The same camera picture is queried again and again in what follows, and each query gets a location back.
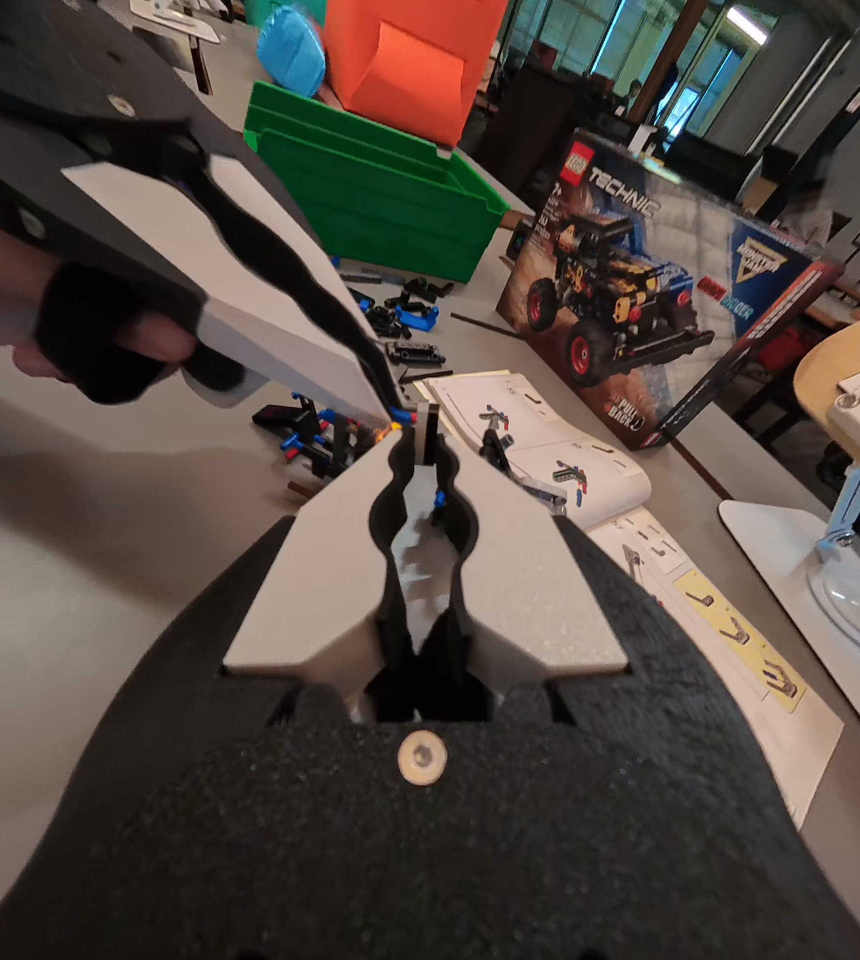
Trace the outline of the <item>lego set box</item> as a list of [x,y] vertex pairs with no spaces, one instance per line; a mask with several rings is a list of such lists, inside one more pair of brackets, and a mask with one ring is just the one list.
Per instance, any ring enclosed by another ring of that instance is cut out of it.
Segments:
[[497,312],[646,450],[676,438],[843,271],[822,247],[577,128]]

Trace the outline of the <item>long black lego axle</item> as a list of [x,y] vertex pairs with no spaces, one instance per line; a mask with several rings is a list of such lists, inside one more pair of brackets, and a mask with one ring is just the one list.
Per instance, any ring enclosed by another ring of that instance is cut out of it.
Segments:
[[456,311],[451,311],[450,317],[451,319],[461,322],[463,324],[470,325],[480,330],[487,330],[492,333],[500,334],[516,341],[522,341],[525,339],[521,334],[518,334],[512,329],[507,328],[505,325],[496,325],[494,323],[491,323],[482,319],[479,320],[478,318],[473,318],[464,314],[460,314]]

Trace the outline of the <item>lego pieces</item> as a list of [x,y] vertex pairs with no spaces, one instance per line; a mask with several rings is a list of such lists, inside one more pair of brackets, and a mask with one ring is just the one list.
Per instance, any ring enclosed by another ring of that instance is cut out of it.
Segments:
[[453,375],[441,348],[416,336],[436,328],[441,303],[455,291],[456,282],[432,281],[422,275],[407,279],[376,268],[351,268],[337,256],[331,262],[376,335],[389,365],[398,372],[399,385]]

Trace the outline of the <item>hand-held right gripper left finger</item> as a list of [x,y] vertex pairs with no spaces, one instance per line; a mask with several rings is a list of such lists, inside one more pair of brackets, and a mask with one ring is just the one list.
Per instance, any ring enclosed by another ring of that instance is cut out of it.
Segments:
[[365,687],[412,657],[391,545],[414,430],[392,430],[295,515],[222,664],[234,675]]

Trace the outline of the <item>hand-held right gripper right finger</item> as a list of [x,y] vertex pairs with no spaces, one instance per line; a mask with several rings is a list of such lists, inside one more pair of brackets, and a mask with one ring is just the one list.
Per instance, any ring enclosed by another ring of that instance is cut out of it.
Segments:
[[587,537],[458,439],[437,444],[449,576],[446,652],[487,690],[622,673],[619,642],[565,533]]

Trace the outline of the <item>blue bag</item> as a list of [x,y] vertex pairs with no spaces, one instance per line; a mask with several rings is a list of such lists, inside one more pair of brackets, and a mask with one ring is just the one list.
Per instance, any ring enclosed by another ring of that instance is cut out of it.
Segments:
[[274,3],[259,30],[256,57],[284,90],[313,99],[326,73],[326,53],[316,18],[293,3]]

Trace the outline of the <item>white stand base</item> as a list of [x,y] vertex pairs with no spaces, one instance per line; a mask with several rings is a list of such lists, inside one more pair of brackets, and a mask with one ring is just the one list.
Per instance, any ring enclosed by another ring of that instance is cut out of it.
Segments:
[[847,470],[827,521],[736,500],[720,516],[860,718],[860,467]]

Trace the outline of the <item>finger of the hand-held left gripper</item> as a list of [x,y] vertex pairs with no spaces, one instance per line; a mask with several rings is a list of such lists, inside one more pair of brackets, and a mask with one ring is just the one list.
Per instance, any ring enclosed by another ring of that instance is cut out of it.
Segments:
[[240,154],[174,138],[174,189],[188,234],[174,266],[199,289],[198,350],[184,378],[232,407],[277,380],[338,409],[399,409],[400,389],[317,241]]
[[361,311],[323,251],[242,162],[212,160],[203,179],[247,226],[269,239],[279,229],[283,255],[273,265],[283,272],[279,281],[244,265],[213,216],[176,186],[104,161],[61,172],[201,289],[196,340],[241,366],[243,376],[225,389],[205,385],[215,370],[204,354],[202,364],[183,369],[199,397],[228,409],[273,380],[370,426],[392,422],[400,392]]

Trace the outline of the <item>orange box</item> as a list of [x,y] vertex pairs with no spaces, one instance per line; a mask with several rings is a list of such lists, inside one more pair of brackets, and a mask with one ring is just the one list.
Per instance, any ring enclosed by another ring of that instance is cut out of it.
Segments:
[[507,1],[328,1],[328,83],[341,105],[457,146]]

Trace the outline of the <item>black lego assembly with orange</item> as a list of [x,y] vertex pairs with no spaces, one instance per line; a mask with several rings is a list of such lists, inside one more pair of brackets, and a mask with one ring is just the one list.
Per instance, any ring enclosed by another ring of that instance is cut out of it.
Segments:
[[371,427],[294,391],[289,404],[269,403],[251,417],[253,426],[278,438],[287,464],[300,463],[316,479],[331,481],[393,431],[416,425],[415,411],[396,409],[389,426]]

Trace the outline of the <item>instruction sheet with yellow panel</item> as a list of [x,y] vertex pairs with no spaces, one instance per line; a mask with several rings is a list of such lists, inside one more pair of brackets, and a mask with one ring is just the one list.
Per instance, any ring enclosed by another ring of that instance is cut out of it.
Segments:
[[843,721],[648,510],[618,515],[588,535],[658,601],[717,671],[801,830]]

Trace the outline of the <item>wooden stand board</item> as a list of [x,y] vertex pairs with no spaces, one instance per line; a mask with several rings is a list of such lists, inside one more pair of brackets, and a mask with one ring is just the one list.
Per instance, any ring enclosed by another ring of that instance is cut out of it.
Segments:
[[831,418],[840,382],[860,375],[860,321],[832,334],[800,363],[794,379],[803,410],[860,468],[860,440],[850,437]]

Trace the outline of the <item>stacked green plastic bins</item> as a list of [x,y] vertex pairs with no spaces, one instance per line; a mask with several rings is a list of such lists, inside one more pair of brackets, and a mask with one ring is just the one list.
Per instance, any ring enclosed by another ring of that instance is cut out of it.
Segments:
[[509,210],[459,153],[267,81],[244,139],[332,256],[466,283]]

